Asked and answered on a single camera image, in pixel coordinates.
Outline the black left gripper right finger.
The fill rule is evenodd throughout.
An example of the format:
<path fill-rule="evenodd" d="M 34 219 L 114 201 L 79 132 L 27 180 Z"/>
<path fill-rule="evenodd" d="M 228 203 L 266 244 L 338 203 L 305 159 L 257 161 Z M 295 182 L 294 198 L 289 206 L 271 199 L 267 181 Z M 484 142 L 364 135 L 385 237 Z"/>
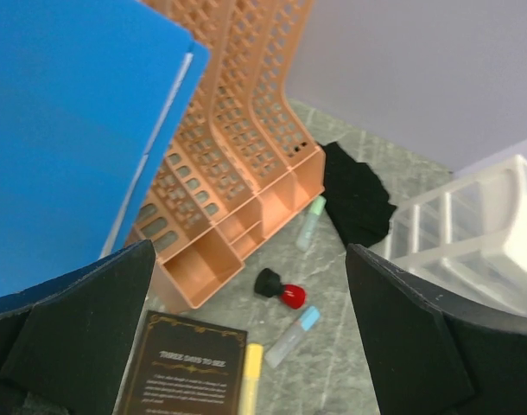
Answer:
<path fill-rule="evenodd" d="M 527 317 L 346 249 L 352 306 L 383 414 L 527 414 Z"/>

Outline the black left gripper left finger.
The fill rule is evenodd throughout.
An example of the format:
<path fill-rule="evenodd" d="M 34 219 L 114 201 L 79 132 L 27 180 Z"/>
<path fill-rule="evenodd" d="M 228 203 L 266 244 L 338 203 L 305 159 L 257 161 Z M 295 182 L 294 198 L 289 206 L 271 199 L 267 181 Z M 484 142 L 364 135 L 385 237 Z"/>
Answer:
<path fill-rule="evenodd" d="M 0 297 L 0 414 L 29 394 L 71 414 L 112 413 L 155 261 L 145 239 Z"/>

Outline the white plastic drawer unit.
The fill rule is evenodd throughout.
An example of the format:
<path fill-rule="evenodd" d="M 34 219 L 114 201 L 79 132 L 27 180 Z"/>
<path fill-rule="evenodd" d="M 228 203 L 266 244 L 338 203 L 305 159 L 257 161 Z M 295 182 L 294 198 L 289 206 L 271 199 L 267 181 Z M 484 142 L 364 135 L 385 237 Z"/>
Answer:
<path fill-rule="evenodd" d="M 401 203 L 384 257 L 462 297 L 527 317 L 527 160 L 513 156 Z"/>

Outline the blue document folder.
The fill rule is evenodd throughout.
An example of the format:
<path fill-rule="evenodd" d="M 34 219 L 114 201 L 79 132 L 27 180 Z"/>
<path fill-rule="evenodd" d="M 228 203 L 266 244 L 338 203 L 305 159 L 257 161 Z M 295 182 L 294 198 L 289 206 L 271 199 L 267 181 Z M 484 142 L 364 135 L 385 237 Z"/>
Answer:
<path fill-rule="evenodd" d="M 0 297 L 121 248 L 209 57 L 138 1 L 0 1 Z"/>

